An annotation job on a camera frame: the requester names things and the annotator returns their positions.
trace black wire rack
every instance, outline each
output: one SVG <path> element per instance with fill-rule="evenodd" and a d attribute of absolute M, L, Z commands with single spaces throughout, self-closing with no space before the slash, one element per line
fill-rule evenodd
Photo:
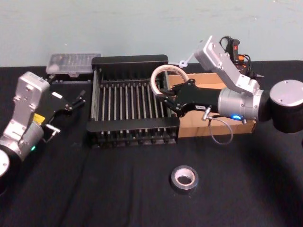
<path fill-rule="evenodd" d="M 87 131 L 92 145 L 127 146 L 175 143 L 179 119 L 156 100 L 150 87 L 165 55 L 96 57 L 92 60 L 93 91 Z M 157 79 L 167 89 L 167 75 Z"/>

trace wall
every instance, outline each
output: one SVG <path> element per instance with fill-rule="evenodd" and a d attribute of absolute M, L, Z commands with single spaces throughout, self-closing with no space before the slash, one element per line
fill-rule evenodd
<path fill-rule="evenodd" d="M 187 58 L 209 35 L 253 60 L 301 60 L 302 0 L 0 0 L 0 66 L 56 52 Z"/>

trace clear plastic container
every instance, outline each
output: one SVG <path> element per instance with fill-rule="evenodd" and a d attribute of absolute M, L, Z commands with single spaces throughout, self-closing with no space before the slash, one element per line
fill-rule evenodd
<path fill-rule="evenodd" d="M 56 53 L 50 58 L 46 67 L 47 74 L 68 74 L 78 77 L 79 74 L 92 73 L 91 60 L 101 57 L 100 53 Z"/>

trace black table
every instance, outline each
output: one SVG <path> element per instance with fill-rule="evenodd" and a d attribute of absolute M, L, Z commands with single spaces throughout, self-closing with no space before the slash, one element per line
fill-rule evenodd
<path fill-rule="evenodd" d="M 283 79 L 303 81 L 301 61 L 253 67 L 266 76 L 259 80 L 263 89 Z M 0 131 L 11 118 L 17 78 L 28 70 L 45 75 L 45 67 L 0 68 Z M 193 64 L 187 71 L 202 69 Z M 0 197 L 0 225 L 303 226 L 303 131 L 283 134 L 267 122 L 223 147 L 204 137 L 175 145 L 90 149 L 85 124 L 91 84 L 51 87 L 68 100 L 83 88 L 87 105 L 54 122 L 60 135 L 39 143 Z M 179 165 L 199 174 L 191 195 L 179 195 L 169 184 Z"/>

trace duct tape roll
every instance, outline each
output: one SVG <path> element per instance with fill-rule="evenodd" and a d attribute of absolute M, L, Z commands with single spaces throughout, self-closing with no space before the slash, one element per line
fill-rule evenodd
<path fill-rule="evenodd" d="M 198 173 L 189 166 L 178 166 L 171 173 L 171 185 L 177 192 L 190 193 L 194 191 L 198 181 Z"/>

